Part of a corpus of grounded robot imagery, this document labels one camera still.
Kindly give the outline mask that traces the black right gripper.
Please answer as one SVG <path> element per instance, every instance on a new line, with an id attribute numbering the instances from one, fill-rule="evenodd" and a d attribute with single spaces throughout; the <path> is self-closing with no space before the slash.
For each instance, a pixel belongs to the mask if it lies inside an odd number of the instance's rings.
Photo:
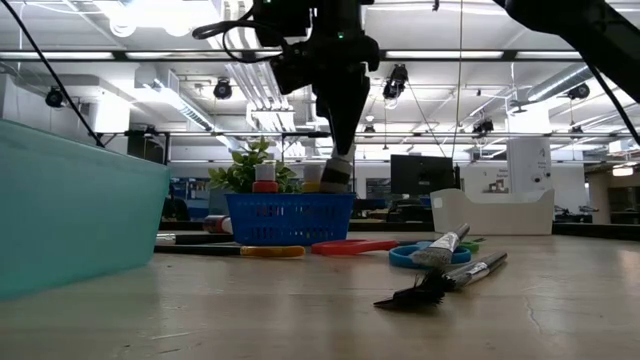
<path id="1" fill-rule="evenodd" d="M 280 91 L 312 86 L 316 115 L 329 121 L 334 150 L 347 155 L 370 90 L 366 72 L 380 63 L 379 45 L 365 33 L 363 12 L 375 0 L 313 0 L 307 39 L 270 65 Z"/>

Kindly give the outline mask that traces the black paint bottle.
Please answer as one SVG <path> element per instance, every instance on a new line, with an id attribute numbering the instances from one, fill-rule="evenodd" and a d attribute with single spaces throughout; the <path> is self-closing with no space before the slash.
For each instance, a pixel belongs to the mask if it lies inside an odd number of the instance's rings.
<path id="1" fill-rule="evenodd" d="M 336 149 L 333 150 L 331 157 L 326 161 L 321 176 L 320 193 L 342 194 L 349 192 L 355 150 L 355 144 L 344 155 L 340 155 Z"/>

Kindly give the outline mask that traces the red paint bottle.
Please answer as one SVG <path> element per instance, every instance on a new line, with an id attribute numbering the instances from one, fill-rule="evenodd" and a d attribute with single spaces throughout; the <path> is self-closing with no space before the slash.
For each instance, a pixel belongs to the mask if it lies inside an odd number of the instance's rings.
<path id="1" fill-rule="evenodd" d="M 274 163 L 262 163 L 254 166 L 255 179 L 252 184 L 253 193 L 278 193 L 279 183 L 276 178 Z"/>

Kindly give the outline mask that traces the red scissors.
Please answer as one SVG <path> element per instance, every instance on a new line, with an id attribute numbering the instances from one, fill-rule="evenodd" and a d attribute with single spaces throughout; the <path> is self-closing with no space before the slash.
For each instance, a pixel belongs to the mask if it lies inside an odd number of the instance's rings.
<path id="1" fill-rule="evenodd" d="M 322 256 L 353 256 L 372 251 L 389 251 L 398 245 L 394 240 L 345 239 L 313 244 L 311 252 Z"/>

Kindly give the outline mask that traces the blue tape ring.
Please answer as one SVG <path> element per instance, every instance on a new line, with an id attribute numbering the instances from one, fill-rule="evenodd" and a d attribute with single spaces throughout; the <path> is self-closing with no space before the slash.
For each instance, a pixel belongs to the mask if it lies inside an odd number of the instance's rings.
<path id="1" fill-rule="evenodd" d="M 428 266 L 414 263 L 410 255 L 430 246 L 431 244 L 431 241 L 423 241 L 411 245 L 395 247 L 389 251 L 389 263 L 392 266 L 399 268 L 428 270 Z M 465 247 L 458 247 L 452 255 L 450 265 L 467 264 L 471 259 L 472 252 L 469 249 Z"/>

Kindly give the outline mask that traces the grey-bristle paintbrush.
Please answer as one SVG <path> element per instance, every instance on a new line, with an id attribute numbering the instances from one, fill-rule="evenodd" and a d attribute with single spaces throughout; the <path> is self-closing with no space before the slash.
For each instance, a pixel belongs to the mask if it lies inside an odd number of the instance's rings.
<path id="1" fill-rule="evenodd" d="M 463 223 L 455 230 L 442 235 L 428 247 L 412 253 L 410 259 L 417 265 L 442 268 L 450 263 L 454 251 L 469 230 L 470 226 Z"/>

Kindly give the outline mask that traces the maroon paint bottle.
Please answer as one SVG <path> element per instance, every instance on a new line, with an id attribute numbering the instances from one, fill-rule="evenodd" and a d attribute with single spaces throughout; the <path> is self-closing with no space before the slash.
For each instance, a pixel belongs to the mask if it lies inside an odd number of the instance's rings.
<path id="1" fill-rule="evenodd" d="M 233 227 L 228 215 L 209 215 L 203 220 L 203 229 L 211 234 L 232 234 Z"/>

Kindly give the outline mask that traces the fan paintbrush silver ferrule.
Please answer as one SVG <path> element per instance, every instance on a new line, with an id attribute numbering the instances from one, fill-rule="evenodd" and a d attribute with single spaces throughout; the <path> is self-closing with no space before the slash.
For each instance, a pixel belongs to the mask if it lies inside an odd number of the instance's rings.
<path id="1" fill-rule="evenodd" d="M 157 245 L 207 245 L 233 243 L 234 238 L 230 234 L 174 234 L 161 233 L 156 236 Z"/>

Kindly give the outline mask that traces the black scruffy-bristle paintbrush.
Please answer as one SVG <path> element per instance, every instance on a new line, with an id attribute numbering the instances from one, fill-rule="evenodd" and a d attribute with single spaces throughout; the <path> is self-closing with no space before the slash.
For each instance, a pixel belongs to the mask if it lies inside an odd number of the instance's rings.
<path id="1" fill-rule="evenodd" d="M 390 298 L 374 302 L 373 306 L 386 310 L 414 310 L 439 305 L 447 293 L 482 280 L 503 265 L 507 258 L 506 252 L 495 252 L 449 272 L 429 270 L 412 287 L 398 290 Z"/>

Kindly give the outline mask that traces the teal translucent plastic bin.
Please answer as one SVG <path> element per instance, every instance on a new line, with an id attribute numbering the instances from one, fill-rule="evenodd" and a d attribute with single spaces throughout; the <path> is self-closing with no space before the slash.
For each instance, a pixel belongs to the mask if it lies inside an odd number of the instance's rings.
<path id="1" fill-rule="evenodd" d="M 0 120 L 0 301 L 146 265 L 166 166 Z"/>

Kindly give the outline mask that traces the black computer monitor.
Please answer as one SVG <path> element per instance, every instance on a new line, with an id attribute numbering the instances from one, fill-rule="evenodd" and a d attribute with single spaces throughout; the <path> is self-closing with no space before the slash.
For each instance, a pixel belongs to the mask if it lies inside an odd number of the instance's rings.
<path id="1" fill-rule="evenodd" d="M 453 161 L 446 157 L 392 155 L 390 174 L 393 194 L 423 196 L 459 187 Z"/>

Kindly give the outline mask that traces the green plant in white pot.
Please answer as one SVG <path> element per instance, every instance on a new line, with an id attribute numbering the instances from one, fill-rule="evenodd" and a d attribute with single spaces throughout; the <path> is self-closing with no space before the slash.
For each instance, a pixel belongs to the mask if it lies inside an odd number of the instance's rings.
<path id="1" fill-rule="evenodd" d="M 233 163 L 228 168 L 210 168 L 209 187 L 220 188 L 234 193 L 250 193 L 256 180 L 257 165 L 273 165 L 275 182 L 280 193 L 300 193 L 300 185 L 294 181 L 296 174 L 283 162 L 269 160 L 269 142 L 261 137 L 250 142 L 241 151 L 232 153 Z"/>

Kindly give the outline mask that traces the blue slotted plastic basket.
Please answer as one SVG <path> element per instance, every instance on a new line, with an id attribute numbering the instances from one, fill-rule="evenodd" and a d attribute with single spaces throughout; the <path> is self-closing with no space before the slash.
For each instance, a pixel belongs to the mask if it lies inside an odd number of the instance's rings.
<path id="1" fill-rule="evenodd" d="M 355 195 L 228 194 L 234 240 L 248 246 L 311 246 L 346 238 Z"/>

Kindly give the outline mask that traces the white plastic bin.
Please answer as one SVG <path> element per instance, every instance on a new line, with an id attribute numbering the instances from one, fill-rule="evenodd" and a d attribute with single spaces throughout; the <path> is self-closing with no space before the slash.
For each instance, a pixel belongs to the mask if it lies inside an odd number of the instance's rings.
<path id="1" fill-rule="evenodd" d="M 469 235 L 546 236 L 552 232 L 555 191 L 482 193 L 459 189 L 430 194 L 434 229 L 439 233 L 469 226 Z"/>

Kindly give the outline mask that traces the black background metal frame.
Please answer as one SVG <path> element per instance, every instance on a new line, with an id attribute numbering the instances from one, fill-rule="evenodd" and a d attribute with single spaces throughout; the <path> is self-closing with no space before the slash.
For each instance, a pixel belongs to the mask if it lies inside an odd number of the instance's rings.
<path id="1" fill-rule="evenodd" d="M 215 136 L 219 139 L 220 142 L 223 142 L 225 139 L 229 139 L 230 137 L 249 137 L 254 138 L 254 141 L 259 140 L 261 137 L 265 138 L 265 133 L 229 133 L 229 132 L 211 132 L 210 136 Z M 231 155 L 234 151 L 241 151 L 244 147 L 246 147 L 250 142 L 248 141 L 246 145 L 239 146 L 237 150 L 232 150 Z"/>

